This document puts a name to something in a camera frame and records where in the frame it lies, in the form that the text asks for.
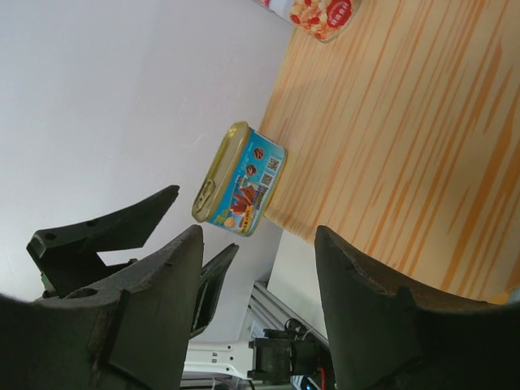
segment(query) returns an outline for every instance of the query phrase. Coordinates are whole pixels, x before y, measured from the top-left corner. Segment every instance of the pull tab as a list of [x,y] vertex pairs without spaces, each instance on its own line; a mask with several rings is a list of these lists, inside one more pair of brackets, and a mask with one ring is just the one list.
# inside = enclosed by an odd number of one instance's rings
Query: pull tab
[[197,202],[195,203],[195,212],[198,213],[204,208],[211,194],[215,190],[215,182],[213,180],[207,180],[201,188],[201,192],[198,193]]

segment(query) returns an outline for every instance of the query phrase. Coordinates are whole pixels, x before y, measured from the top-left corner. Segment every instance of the wooden table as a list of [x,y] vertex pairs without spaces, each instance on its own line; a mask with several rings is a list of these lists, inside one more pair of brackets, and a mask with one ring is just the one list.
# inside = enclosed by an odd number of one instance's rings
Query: wooden table
[[325,224],[431,286],[520,283],[520,1],[364,0],[296,31],[260,132],[288,149],[266,216]]

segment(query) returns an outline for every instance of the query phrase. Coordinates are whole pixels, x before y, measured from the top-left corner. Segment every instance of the spam can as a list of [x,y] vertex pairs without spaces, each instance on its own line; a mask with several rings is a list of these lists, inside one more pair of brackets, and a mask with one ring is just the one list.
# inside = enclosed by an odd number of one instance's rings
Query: spam can
[[271,199],[285,149],[246,122],[231,126],[193,203],[198,222],[250,236]]

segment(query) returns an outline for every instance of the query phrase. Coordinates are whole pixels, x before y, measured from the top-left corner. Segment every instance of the blue can label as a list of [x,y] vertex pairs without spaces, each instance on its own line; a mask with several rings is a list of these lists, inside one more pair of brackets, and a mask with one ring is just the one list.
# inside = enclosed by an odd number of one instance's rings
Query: blue can label
[[209,222],[249,236],[262,217],[284,160],[284,148],[251,130],[222,200]]

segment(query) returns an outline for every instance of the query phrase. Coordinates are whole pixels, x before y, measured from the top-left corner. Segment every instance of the snack container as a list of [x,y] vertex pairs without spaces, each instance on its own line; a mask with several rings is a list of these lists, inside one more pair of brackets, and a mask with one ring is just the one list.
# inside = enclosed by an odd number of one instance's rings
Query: snack container
[[336,38],[362,0],[255,0],[321,42]]
[[231,126],[195,198],[192,216],[241,236],[258,225],[285,164],[285,149],[246,122]]

